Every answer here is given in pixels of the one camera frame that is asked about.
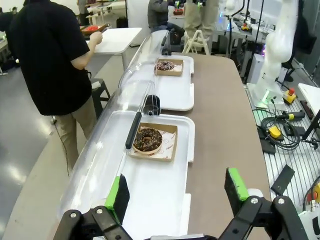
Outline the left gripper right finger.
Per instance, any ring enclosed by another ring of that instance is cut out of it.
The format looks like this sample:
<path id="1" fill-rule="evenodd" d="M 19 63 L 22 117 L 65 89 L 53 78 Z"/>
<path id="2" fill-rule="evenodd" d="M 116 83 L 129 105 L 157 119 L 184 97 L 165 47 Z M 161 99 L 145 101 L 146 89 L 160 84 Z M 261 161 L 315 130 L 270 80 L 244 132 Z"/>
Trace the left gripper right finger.
<path id="1" fill-rule="evenodd" d="M 224 189 L 233 219 L 220 235 L 220 240 L 246 240 L 253 228 L 264 228 L 271 240 L 307 240 L 308 236 L 296 208 L 287 196 L 273 201 L 249 195 L 236 168 L 228 167 Z"/>

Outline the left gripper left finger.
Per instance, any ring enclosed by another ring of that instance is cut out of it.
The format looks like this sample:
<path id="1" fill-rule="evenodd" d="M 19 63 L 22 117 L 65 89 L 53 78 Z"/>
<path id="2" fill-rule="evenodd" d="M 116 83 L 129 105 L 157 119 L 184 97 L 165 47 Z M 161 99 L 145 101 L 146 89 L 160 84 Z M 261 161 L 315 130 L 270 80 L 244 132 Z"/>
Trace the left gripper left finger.
<path id="1" fill-rule="evenodd" d="M 66 211 L 57 227 L 55 240 L 129 240 L 131 236 L 123 228 L 123 220 L 130 200 L 127 180 L 117 176 L 103 205 L 86 213 L 70 209 Z"/>

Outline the person's right hand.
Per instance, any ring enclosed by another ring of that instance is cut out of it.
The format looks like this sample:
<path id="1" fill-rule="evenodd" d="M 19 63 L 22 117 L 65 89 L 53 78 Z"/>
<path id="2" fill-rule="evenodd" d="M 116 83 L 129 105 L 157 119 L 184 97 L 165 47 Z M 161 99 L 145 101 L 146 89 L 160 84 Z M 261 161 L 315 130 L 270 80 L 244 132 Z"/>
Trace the person's right hand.
<path id="1" fill-rule="evenodd" d="M 90 35 L 89 43 L 91 45 L 99 45 L 103 40 L 103 34 L 100 31 L 96 31 Z"/>

